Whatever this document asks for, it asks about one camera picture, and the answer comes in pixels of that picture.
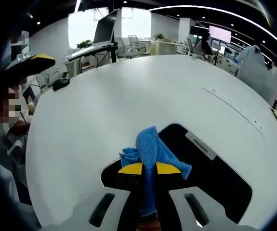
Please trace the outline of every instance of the black mouse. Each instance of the black mouse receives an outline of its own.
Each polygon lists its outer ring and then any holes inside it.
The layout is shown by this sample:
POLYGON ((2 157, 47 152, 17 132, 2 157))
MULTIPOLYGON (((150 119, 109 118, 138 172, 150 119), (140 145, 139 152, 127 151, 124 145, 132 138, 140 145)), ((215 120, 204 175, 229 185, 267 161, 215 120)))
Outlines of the black mouse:
POLYGON ((70 79, 69 78, 61 78, 59 80, 56 80, 53 83, 53 91, 57 91, 57 90, 59 90, 61 88, 64 88, 67 85, 69 85, 69 83, 70 83, 70 79))

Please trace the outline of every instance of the ceiling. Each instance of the ceiling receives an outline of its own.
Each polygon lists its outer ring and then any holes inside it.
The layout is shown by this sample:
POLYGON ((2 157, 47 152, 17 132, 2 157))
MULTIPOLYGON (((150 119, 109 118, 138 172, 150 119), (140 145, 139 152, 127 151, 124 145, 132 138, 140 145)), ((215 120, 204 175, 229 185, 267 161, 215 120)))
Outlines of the ceiling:
MULTIPOLYGON (((110 0, 84 0, 79 10, 107 7, 110 0)), ((42 28, 54 23, 62 18, 66 18, 74 12, 76 0, 38 0, 30 14, 26 15, 22 22, 21 29, 34 34, 42 28)), ((115 6, 135 7, 142 9, 153 9, 171 5, 198 5, 213 7, 243 16, 261 25, 277 37, 277 1, 274 0, 114 0, 115 6)), ((229 29, 233 32, 232 42, 242 45, 242 41, 253 44, 253 39, 259 39, 263 43, 263 53, 271 59, 274 54, 277 56, 277 41, 260 28, 240 19, 236 16, 208 9, 199 8, 169 8, 155 10, 153 13, 169 15, 178 20, 180 17, 189 17, 199 21, 200 26, 209 27, 214 25, 229 29)))

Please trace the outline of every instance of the pink screen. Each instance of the pink screen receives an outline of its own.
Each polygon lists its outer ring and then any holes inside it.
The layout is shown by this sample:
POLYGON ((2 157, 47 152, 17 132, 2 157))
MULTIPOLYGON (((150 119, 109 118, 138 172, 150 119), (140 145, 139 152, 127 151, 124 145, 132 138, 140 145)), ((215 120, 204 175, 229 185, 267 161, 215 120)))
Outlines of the pink screen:
POLYGON ((231 32, 215 26, 209 27, 210 37, 230 43, 231 32))

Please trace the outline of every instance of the white round table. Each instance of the white round table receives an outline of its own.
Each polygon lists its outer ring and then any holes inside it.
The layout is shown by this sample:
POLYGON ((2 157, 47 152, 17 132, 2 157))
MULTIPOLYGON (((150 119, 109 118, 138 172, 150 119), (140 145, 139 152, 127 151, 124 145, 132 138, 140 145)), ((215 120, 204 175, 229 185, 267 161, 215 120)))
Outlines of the white round table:
POLYGON ((261 228, 277 211, 277 122, 256 92, 227 72, 185 55, 149 56, 90 70, 37 105, 26 174, 42 226, 59 223, 101 189, 101 170, 152 125, 180 123, 253 189, 240 224, 261 228), (216 89, 262 127, 260 133, 216 89))

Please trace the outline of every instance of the microfiber towel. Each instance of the microfiber towel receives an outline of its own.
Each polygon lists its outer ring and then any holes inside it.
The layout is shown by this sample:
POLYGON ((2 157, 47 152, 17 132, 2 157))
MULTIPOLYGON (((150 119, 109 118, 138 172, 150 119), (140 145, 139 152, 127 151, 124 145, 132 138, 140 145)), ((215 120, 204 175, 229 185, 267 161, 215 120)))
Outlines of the microfiber towel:
POLYGON ((136 138, 136 148, 124 148, 121 154, 122 167, 142 162, 145 168, 145 200, 141 208, 141 216, 145 217, 156 212, 153 167, 156 162, 172 165, 180 170, 184 179, 191 171, 191 166, 180 162, 158 137, 155 126, 141 131, 136 138))

